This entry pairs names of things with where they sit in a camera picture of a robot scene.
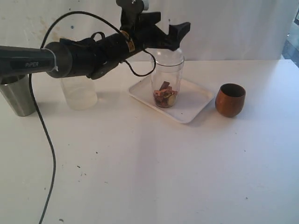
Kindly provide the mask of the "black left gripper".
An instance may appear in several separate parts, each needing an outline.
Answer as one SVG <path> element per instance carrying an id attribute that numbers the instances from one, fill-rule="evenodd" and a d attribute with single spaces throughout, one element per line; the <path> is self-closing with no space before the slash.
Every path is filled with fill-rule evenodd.
<path id="1" fill-rule="evenodd" d="M 120 44 L 120 54 L 135 55 L 147 48 L 171 51 L 180 48 L 180 43 L 190 31 L 191 23 L 170 24 L 167 35 L 157 26 L 160 21 L 161 12 L 140 13 L 133 29 L 121 30 L 127 40 Z"/>

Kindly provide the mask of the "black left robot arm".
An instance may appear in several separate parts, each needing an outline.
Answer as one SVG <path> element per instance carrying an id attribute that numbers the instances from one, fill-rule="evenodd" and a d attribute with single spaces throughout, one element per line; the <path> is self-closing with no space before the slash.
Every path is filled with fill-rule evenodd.
<path id="1" fill-rule="evenodd" d="M 43 42 L 39 49 L 1 46 L 0 77 L 46 72 L 53 78 L 86 76 L 95 80 L 147 48 L 177 50 L 191 27 L 189 22 L 170 25 L 166 34 L 156 25 L 161 20 L 160 12 L 133 13 L 122 10 L 120 29 L 84 11 L 66 13 L 50 28 L 73 14 L 96 18 L 116 32 L 110 36 L 100 32 L 101 39 L 98 41 L 94 40 L 95 34 L 81 41 L 61 38 L 58 42 Z"/>

